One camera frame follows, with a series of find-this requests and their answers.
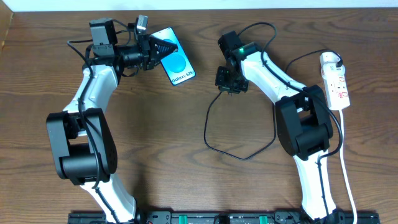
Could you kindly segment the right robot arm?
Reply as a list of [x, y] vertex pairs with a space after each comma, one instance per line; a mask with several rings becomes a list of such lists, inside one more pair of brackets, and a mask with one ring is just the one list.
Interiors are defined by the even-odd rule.
[[336, 116], [318, 85], [307, 87], [290, 78], [255, 42], [244, 44], [231, 31], [218, 39], [226, 66], [218, 67], [220, 92], [241, 93], [255, 84], [274, 105], [280, 144], [293, 157], [302, 188], [302, 223], [339, 223], [332, 199], [327, 158]]

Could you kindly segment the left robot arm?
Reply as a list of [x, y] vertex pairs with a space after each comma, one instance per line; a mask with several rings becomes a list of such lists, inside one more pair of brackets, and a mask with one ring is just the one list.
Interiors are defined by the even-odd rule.
[[125, 69], [152, 70], [178, 51], [177, 44], [147, 34], [140, 15], [125, 31], [135, 43], [118, 43], [116, 19], [90, 21], [91, 39], [83, 59], [83, 79], [71, 102], [47, 116], [46, 125], [58, 176], [78, 185], [103, 209], [105, 223], [147, 223], [116, 169], [118, 155], [105, 111]]

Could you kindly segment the blue Galaxy smartphone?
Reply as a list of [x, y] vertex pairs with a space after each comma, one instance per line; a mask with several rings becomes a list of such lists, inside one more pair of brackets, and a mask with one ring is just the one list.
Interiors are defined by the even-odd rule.
[[161, 60], [161, 64], [173, 86], [179, 85], [196, 76], [182, 45], [171, 27], [151, 34], [158, 39], [177, 45], [177, 51]]

